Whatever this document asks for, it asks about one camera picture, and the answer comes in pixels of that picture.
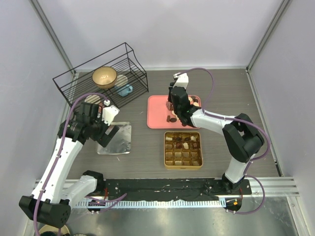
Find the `pink tray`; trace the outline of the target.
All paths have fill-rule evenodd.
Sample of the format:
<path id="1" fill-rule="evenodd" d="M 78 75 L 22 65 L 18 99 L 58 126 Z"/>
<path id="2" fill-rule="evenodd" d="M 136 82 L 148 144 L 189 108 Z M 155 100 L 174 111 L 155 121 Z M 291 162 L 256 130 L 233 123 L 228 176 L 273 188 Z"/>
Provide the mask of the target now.
<path id="1" fill-rule="evenodd" d="M 168 95 L 152 95 L 148 98 L 147 126 L 151 129 L 196 129 L 183 126 L 179 119 L 167 109 Z"/>

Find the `gold chocolate box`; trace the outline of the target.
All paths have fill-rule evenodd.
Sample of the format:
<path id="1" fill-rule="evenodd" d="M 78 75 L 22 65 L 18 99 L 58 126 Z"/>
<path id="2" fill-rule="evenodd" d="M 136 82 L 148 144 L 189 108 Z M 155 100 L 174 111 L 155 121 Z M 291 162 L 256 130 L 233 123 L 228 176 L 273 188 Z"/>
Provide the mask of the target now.
<path id="1" fill-rule="evenodd" d="M 203 166 L 200 133 L 165 132 L 163 162 L 168 170 L 199 170 Z"/>

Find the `metal tongs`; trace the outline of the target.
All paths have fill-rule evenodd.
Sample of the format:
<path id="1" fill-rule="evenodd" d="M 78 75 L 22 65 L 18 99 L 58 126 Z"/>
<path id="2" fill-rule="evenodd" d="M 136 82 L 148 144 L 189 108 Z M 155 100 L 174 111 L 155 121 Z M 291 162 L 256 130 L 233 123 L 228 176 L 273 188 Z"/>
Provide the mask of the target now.
<path id="1" fill-rule="evenodd" d="M 167 107 L 168 110 L 171 111 L 171 110 L 172 110 L 172 103 L 169 102 L 169 101 L 167 101 L 167 102 L 166 102 L 166 107 Z"/>

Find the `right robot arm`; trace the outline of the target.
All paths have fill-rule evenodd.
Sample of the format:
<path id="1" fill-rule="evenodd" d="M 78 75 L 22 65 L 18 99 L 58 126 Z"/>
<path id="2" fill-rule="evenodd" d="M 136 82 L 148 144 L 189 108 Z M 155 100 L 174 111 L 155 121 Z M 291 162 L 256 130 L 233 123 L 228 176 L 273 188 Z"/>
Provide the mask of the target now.
<path id="1" fill-rule="evenodd" d="M 239 190 L 246 171 L 264 145 L 264 138 L 246 114 L 223 116 L 202 110 L 190 103 L 184 87 L 169 87 L 168 101 L 184 126 L 204 128 L 225 138 L 231 161 L 222 175 L 222 188 L 227 194 Z"/>

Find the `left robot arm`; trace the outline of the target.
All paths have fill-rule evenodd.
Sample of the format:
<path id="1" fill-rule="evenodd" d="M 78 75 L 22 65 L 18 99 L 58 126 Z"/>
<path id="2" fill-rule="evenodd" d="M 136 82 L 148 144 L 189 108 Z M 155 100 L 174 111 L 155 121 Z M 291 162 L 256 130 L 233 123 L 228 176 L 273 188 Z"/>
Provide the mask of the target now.
<path id="1" fill-rule="evenodd" d="M 60 125 L 55 151 L 40 182 L 29 196 L 22 196 L 19 201 L 19 207 L 30 220 L 62 228 L 73 206 L 90 193 L 100 196 L 104 192 L 103 174 L 95 171 L 85 171 L 67 190 L 63 186 L 86 140 L 107 147 L 119 131 L 116 125 L 110 129 L 118 113 L 119 109 L 113 105 L 103 108 L 99 104 L 83 102 L 75 117 Z"/>

